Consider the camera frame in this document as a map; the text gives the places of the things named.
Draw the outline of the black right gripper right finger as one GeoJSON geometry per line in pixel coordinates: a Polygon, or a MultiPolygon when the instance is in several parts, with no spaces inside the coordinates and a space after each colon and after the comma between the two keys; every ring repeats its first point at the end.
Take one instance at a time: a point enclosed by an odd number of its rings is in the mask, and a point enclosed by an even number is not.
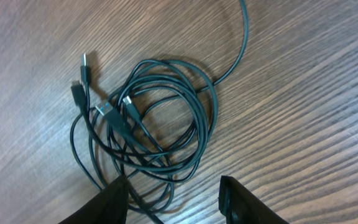
{"type": "Polygon", "coordinates": [[[227,224],[288,224],[235,178],[222,175],[219,211],[227,224]]]}

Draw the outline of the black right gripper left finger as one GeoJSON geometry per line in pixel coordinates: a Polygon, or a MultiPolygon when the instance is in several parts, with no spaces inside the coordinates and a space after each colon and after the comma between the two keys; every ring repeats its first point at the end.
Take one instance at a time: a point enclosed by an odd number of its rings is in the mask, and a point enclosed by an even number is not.
{"type": "Polygon", "coordinates": [[[116,178],[60,224],[125,224],[129,209],[129,181],[116,178]]]}

